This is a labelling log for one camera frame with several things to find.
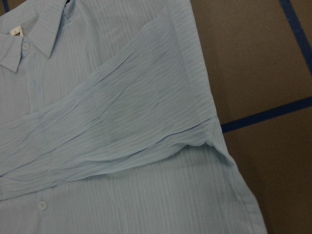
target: shirt collar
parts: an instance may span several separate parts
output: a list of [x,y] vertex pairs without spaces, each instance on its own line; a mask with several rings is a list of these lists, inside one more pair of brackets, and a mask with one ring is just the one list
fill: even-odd
[[47,57],[54,48],[66,0],[28,0],[0,17],[0,65],[16,72],[20,63],[22,37],[10,30],[32,18],[38,18],[28,39]]

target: tag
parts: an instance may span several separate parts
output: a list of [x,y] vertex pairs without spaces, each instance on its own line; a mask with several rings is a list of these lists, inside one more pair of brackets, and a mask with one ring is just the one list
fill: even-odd
[[21,26],[17,26],[16,28],[13,28],[11,31],[10,31],[10,34],[12,36],[20,36],[20,37],[23,37],[24,34],[23,34],[23,30],[21,29]]

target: blue tape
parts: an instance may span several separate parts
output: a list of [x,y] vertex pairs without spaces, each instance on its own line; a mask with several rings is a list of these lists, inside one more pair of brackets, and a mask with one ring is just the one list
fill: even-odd
[[255,124],[255,123],[259,123],[259,122],[262,122],[271,118],[282,116],[282,115],[285,115],[294,111],[298,111],[307,107],[312,107],[312,97],[309,97],[300,101],[295,101],[284,106],[276,107],[274,109],[264,111],[264,112],[261,112],[252,116],[241,118],[230,123],[222,124],[221,125],[222,132],[227,133],[229,131],[243,128],[243,127]]
[[3,6],[4,6],[5,12],[9,12],[10,8],[9,8],[8,1],[7,0],[2,0],[2,2],[3,2]]
[[279,0],[283,7],[286,18],[292,28],[292,32],[295,35],[297,42],[300,46],[303,57],[308,65],[310,73],[312,74],[312,49],[309,41],[304,33],[296,12],[293,9],[293,5],[290,0]]

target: button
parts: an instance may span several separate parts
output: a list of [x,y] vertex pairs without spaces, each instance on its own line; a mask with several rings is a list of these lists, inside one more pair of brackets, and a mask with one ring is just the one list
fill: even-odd
[[39,209],[40,210],[45,210],[47,209],[47,203],[45,201],[39,202]]
[[23,43],[23,46],[22,46],[23,50],[28,50],[29,49],[29,44],[28,43]]

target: shirt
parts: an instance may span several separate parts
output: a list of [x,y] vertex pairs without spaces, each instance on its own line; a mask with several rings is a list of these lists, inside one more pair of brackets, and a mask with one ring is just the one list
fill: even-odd
[[28,0],[0,25],[3,233],[265,232],[189,1]]

